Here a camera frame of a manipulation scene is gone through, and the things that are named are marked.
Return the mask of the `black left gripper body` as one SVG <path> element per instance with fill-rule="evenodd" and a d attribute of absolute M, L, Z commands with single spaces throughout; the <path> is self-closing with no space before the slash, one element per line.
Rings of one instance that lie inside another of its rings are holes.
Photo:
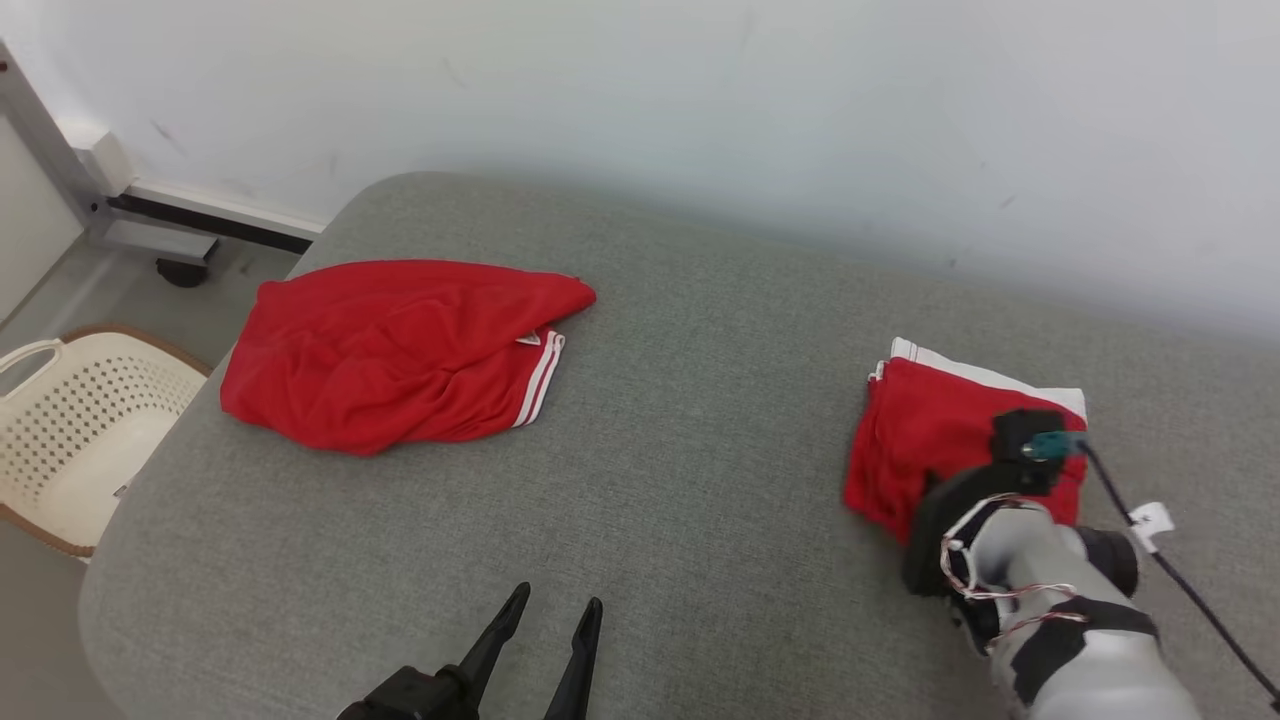
<path fill-rule="evenodd" d="M 434 675 L 403 666 L 337 720 L 479 720 L 477 698 L 470 676 L 456 665 Z"/>

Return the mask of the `white skirting board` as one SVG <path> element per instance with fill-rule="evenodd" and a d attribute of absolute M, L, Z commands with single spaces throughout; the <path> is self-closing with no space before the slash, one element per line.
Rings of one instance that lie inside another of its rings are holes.
<path fill-rule="evenodd" d="M 109 199 L 108 204 L 150 220 L 294 255 L 306 254 L 326 229 L 325 223 L 150 181 L 136 181 L 123 193 Z"/>

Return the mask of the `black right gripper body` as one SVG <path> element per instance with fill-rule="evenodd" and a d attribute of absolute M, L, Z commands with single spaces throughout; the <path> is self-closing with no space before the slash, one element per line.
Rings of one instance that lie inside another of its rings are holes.
<path fill-rule="evenodd" d="M 910 594 L 937 597 L 948 583 L 941 568 L 945 534 L 979 503 L 1002 495 L 1047 497 L 1062 460 L 1004 461 L 973 468 L 933 484 L 916 506 L 902 557 L 902 583 Z"/>

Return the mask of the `cream perforated laundry basket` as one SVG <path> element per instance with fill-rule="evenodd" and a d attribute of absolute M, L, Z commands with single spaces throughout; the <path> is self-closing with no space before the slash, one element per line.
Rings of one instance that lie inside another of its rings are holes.
<path fill-rule="evenodd" d="M 88 562 L 211 370 L 173 343 L 109 323 L 0 357 L 0 519 Z"/>

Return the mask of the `red shorts with white band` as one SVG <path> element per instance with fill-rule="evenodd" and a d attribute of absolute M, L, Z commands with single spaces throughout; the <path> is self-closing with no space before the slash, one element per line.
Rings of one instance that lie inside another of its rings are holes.
<path fill-rule="evenodd" d="M 1088 427 L 1083 389 L 1034 387 L 893 338 L 867 379 L 845 506 L 906 546 L 929 480 L 991 462 L 993 419 L 1019 409 L 1059 411 L 1068 430 Z"/>

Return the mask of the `red jersey with black number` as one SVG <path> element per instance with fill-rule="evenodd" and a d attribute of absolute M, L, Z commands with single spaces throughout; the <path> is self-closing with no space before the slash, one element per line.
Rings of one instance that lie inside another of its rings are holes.
<path fill-rule="evenodd" d="M 534 423 L 579 278 L 436 259 L 346 263 L 264 284 L 227 361 L 221 410 L 308 448 L 372 456 Z"/>

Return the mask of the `grey metal frame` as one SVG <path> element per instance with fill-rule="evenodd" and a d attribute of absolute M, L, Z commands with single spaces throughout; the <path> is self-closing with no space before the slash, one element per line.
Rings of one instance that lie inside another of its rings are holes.
<path fill-rule="evenodd" d="M 0 117 L 33 154 L 91 243 L 179 263 L 205 265 L 220 249 L 215 234 L 150 220 L 108 204 L 109 197 L 76 155 L 52 115 L 40 101 L 13 51 L 0 40 Z"/>

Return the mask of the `grey fabric sofa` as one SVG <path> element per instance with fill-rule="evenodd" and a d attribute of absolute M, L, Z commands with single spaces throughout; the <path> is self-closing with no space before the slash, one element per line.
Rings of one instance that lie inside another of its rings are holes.
<path fill-rule="evenodd" d="M 334 720 L 532 597 L 484 717 L 540 717 L 593 596 L 600 720 L 1004 720 L 984 664 L 841 501 L 893 337 L 1087 396 L 1165 551 L 1280 682 L 1280 348 L 1179 334 L 444 173 L 358 193 L 294 273 L 390 258 L 561 272 L 598 300 L 529 428 L 375 457 L 224 414 L 215 374 L 124 493 L 79 597 L 140 720 Z"/>

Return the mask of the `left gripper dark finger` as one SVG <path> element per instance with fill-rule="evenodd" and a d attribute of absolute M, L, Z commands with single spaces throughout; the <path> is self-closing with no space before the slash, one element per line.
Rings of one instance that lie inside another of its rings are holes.
<path fill-rule="evenodd" d="M 588 720 L 604 605 L 591 597 L 571 638 L 571 655 L 549 703 L 545 720 Z"/>
<path fill-rule="evenodd" d="M 498 614 L 465 655 L 458 673 L 466 679 L 468 693 L 484 693 L 506 643 L 518 629 L 531 594 L 529 582 L 518 583 Z"/>

